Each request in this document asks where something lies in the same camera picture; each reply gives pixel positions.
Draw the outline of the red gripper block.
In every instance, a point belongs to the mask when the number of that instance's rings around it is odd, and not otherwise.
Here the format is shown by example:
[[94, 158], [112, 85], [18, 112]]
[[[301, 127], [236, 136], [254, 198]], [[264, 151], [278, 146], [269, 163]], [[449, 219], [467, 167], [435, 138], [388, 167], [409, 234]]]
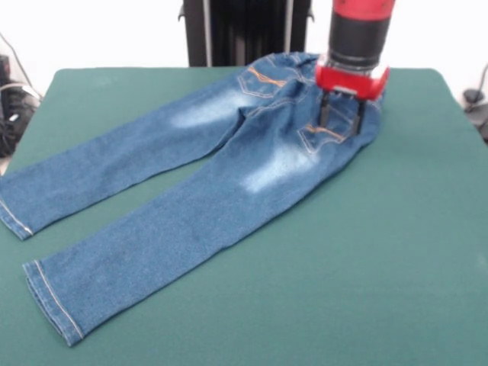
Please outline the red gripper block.
[[333, 62], [326, 54], [320, 55], [316, 63], [316, 83], [324, 92], [320, 103], [319, 126], [326, 128], [328, 123], [330, 92], [353, 95], [360, 100], [351, 130], [351, 135], [357, 136], [361, 132], [366, 101], [377, 100], [383, 94], [389, 76], [390, 68], [384, 64], [373, 69], [347, 68]]

